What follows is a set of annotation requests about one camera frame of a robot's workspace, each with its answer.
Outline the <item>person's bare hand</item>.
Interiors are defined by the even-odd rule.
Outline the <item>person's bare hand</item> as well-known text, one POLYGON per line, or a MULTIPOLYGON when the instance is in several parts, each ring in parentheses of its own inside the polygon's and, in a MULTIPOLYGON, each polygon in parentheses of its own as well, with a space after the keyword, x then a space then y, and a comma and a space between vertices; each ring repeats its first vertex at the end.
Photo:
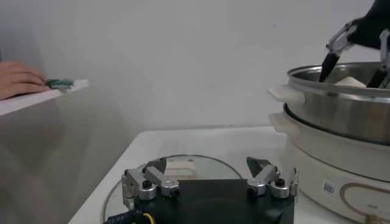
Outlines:
POLYGON ((20 61, 1 62, 1 100, 49 90, 46 79, 20 61))

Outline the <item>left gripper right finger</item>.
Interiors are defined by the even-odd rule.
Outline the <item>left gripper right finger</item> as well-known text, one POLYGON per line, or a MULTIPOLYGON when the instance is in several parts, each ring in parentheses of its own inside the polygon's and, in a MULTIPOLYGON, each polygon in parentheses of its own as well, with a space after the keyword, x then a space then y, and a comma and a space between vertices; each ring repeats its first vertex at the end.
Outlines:
POLYGON ((274 198, 295 198, 298 195, 298 172, 293 168, 281 175, 280 169, 266 159, 246 158, 252 178, 247 180, 248 194, 258 198, 270 193, 274 198))

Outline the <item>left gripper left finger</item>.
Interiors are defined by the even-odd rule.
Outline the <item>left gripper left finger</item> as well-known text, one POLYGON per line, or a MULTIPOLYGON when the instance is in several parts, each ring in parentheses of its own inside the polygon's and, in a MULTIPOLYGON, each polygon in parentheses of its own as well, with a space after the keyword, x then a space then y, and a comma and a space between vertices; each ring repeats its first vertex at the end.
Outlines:
POLYGON ((121 177, 122 201, 128 210, 135 202, 152 201, 158 196, 177 198, 180 195, 179 181, 165 175, 166 158, 149 161, 142 169, 126 169, 121 177))

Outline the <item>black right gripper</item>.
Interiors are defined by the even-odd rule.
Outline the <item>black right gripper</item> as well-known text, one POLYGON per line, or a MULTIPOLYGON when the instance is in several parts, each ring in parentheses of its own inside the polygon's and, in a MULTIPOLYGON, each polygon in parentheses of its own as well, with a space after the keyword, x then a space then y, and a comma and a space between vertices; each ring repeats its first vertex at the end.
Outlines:
POLYGON ((353 44, 380 48, 380 67, 368 88, 386 89, 389 85, 389 0, 375 0, 365 16, 347 23, 326 44, 328 53, 322 62, 319 82, 324 82, 335 68, 341 54, 353 44))

